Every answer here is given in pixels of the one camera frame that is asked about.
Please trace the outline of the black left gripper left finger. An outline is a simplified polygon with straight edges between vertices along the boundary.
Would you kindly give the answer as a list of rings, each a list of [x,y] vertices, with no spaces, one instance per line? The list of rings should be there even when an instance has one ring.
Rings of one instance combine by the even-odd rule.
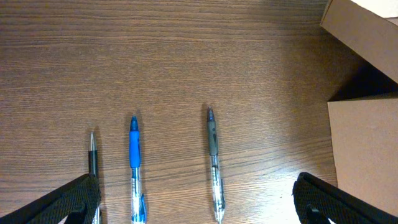
[[[91,224],[100,205],[99,180],[84,174],[56,190],[1,217],[1,223]]]

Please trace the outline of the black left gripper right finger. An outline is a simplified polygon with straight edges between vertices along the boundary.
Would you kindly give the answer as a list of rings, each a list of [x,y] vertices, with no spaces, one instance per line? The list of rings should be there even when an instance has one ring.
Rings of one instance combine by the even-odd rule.
[[[397,217],[338,189],[308,172],[293,186],[295,210],[301,223],[397,224]]]

